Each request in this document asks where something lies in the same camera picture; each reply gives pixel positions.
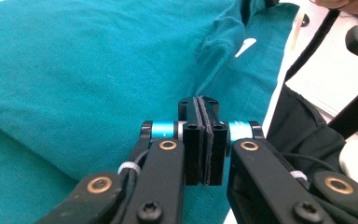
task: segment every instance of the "brass screw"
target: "brass screw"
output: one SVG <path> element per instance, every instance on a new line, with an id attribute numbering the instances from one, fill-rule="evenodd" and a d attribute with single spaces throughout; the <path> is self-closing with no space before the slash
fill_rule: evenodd
<path id="1" fill-rule="evenodd" d="M 242 142 L 241 147 L 246 150 L 255 151 L 258 150 L 258 144 L 253 142 Z"/>
<path id="2" fill-rule="evenodd" d="M 176 148 L 176 143 L 173 141 L 163 141 L 159 144 L 159 147 L 164 150 L 171 150 Z"/>
<path id="3" fill-rule="evenodd" d="M 112 180 L 107 176 L 99 176 L 92 179 L 87 185 L 87 190 L 90 193 L 102 193 L 110 189 Z"/>
<path id="4" fill-rule="evenodd" d="M 346 181 L 332 176 L 327 177 L 324 180 L 324 183 L 328 188 L 341 194 L 352 194 L 354 192 L 353 187 L 350 184 L 348 184 Z"/>

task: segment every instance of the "white zip tie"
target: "white zip tie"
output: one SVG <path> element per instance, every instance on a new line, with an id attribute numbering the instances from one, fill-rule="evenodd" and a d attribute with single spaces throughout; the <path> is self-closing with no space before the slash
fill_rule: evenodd
<path id="1" fill-rule="evenodd" d="M 305 179 L 305 180 L 308 181 L 307 176 L 304 175 L 304 173 L 302 173 L 301 171 L 292 171 L 292 172 L 290 172 L 290 174 L 291 174 L 295 179 L 303 178 L 303 179 Z"/>
<path id="2" fill-rule="evenodd" d="M 121 163 L 120 167 L 118 167 L 118 173 L 120 174 L 123 169 L 132 169 L 139 176 L 141 174 L 141 167 L 133 161 L 125 161 Z"/>

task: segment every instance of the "teal fabric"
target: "teal fabric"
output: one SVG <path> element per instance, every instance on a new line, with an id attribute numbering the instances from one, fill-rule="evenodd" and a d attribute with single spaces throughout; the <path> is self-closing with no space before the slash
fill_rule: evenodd
<path id="1" fill-rule="evenodd" d="M 296 11 L 261 0 L 0 2 L 0 223 L 34 222 L 85 175 L 116 171 L 142 122 L 176 120 L 181 98 L 205 94 L 224 120 L 262 122 Z M 235 58 L 246 37 L 256 44 Z M 226 186 L 186 188 L 185 223 L 222 223 L 227 210 Z"/>

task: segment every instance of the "teal cloth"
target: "teal cloth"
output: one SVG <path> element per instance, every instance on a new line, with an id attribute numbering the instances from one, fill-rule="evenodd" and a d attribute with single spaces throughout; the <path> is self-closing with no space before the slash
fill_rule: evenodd
<path id="1" fill-rule="evenodd" d="M 85 175 L 116 171 L 143 121 L 177 120 L 181 98 L 262 122 L 296 12 L 264 0 L 0 2 L 0 223 L 35 222 Z M 247 37 L 257 42 L 235 58 Z M 222 223 L 228 208 L 226 185 L 186 187 L 184 223 Z"/>

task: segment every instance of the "green towel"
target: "green towel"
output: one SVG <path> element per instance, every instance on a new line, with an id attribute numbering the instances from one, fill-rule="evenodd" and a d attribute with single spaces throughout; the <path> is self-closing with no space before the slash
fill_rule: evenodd
<path id="1" fill-rule="evenodd" d="M 263 122 L 296 12 L 264 0 L 0 2 L 0 223 L 35 222 L 85 175 L 117 171 L 143 121 L 177 120 L 187 96 L 213 97 L 223 120 Z M 222 223 L 228 208 L 225 186 L 186 187 L 184 223 Z"/>

